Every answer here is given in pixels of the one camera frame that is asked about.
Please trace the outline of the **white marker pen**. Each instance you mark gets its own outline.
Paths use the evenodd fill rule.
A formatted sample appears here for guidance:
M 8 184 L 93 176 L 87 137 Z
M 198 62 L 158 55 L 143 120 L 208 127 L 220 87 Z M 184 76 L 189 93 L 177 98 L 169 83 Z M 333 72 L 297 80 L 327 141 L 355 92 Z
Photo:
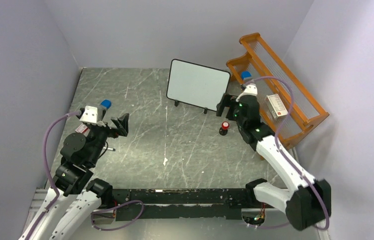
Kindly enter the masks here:
M 103 147 L 103 150 L 111 151 L 111 152 L 115 152 L 116 151 L 115 148 L 111 148 L 111 147 Z

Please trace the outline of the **white board black frame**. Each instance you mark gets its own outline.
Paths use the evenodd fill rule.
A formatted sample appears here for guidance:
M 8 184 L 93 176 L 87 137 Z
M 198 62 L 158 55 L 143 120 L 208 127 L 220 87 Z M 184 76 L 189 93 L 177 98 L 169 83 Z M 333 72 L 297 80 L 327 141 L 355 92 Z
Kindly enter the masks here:
M 231 74 L 222 69 L 180 59 L 170 65 L 166 97 L 207 111 L 216 111 Z

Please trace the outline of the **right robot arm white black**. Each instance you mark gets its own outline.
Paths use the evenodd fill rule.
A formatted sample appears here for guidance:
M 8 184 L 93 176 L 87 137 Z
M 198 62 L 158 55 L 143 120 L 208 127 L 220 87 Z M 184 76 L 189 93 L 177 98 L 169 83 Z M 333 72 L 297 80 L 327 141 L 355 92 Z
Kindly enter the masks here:
M 280 144 L 272 129 L 260 120 L 256 96 L 225 93 L 217 104 L 216 115 L 220 117 L 225 108 L 229 109 L 226 119 L 237 124 L 243 141 L 270 164 L 286 186 L 276 187 L 263 178 L 251 181 L 244 194 L 246 204 L 250 207 L 268 204 L 276 208 L 298 231 L 329 221 L 331 185 L 302 168 Z

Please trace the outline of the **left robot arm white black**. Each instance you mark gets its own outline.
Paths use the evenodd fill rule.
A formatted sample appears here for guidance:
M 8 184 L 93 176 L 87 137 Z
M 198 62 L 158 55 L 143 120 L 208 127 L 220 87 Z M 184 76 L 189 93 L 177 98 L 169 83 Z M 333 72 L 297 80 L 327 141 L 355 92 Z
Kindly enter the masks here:
M 112 185 L 91 180 L 108 138 L 128 135 L 129 114 L 112 118 L 114 126 L 87 124 L 90 132 L 66 137 L 61 164 L 38 212 L 21 235 L 22 240 L 66 240 L 97 208 L 114 203 Z

